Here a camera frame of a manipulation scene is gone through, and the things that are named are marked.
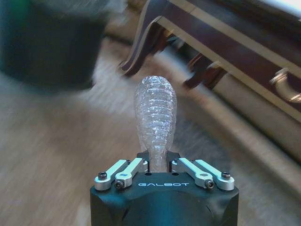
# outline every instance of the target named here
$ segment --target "logo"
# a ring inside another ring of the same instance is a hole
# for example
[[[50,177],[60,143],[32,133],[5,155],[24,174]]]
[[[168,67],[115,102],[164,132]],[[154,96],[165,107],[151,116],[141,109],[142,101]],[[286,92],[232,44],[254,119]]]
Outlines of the logo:
[[[154,186],[154,187],[180,187],[180,186],[185,186],[187,187],[189,183],[163,183],[163,184],[157,184],[157,183],[139,183],[138,186],[140,187],[149,187],[149,186]]]

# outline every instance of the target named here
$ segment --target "bolt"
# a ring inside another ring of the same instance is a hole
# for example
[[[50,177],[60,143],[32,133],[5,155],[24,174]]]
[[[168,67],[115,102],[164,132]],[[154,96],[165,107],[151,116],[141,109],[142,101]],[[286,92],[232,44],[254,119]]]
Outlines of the bolt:
[[[124,188],[124,183],[123,183],[123,181],[120,181],[120,180],[116,181],[116,182],[115,182],[115,188],[116,188],[117,190],[121,190],[122,188]]]
[[[230,179],[230,177],[231,177],[230,173],[228,173],[228,172],[223,172],[222,173],[222,178],[224,178],[224,179]]]
[[[214,182],[212,180],[205,180],[205,187],[207,189],[212,189],[214,188]]]
[[[98,179],[99,180],[105,180],[107,178],[107,173],[106,172],[101,172],[98,174]]]

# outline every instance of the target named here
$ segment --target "wooden furniture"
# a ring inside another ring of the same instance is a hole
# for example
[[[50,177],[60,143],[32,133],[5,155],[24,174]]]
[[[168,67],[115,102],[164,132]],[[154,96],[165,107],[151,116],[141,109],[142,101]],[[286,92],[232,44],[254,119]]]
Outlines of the wooden furniture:
[[[285,20],[295,20],[298,25],[298,19],[292,16],[279,19],[277,16],[281,15],[275,16],[268,11],[262,15],[265,17],[260,18],[261,14],[257,15],[250,11],[252,7],[245,6],[248,1],[239,7],[235,0],[226,5],[223,2],[149,0],[142,11],[130,56],[120,65],[124,75],[134,75],[140,69],[145,57],[156,49],[163,30],[167,29],[210,60],[205,64],[209,66],[214,62],[224,70],[224,74],[230,73],[301,122],[299,30],[294,33],[292,24],[280,28],[275,26],[277,20],[281,25]],[[272,26],[267,26],[267,18]],[[211,74],[215,78],[220,76],[211,68],[205,77]],[[199,80],[202,78],[197,76],[186,81],[186,85],[192,88]]]

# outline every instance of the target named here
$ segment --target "gray carpet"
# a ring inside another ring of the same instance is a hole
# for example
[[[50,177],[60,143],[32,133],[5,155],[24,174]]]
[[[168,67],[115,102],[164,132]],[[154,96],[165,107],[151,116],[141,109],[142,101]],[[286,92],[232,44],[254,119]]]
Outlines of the gray carpet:
[[[0,76],[0,225],[90,225],[95,174],[139,151],[137,83],[146,75],[176,76],[150,57],[136,76],[123,79],[116,67],[128,53],[128,47],[105,39],[95,86],[77,93],[51,94]],[[173,151],[231,171],[240,189],[239,225],[300,225],[300,203],[231,146],[201,108],[182,95],[178,101]]]

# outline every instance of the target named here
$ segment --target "clear plastic bottle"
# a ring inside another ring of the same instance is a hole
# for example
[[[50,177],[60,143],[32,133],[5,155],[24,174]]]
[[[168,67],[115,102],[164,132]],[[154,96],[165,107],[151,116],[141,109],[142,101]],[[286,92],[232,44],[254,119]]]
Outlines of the clear plastic bottle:
[[[166,152],[175,131],[177,99],[163,77],[148,76],[135,93],[135,114],[141,149],[150,152],[150,171],[166,172]]]

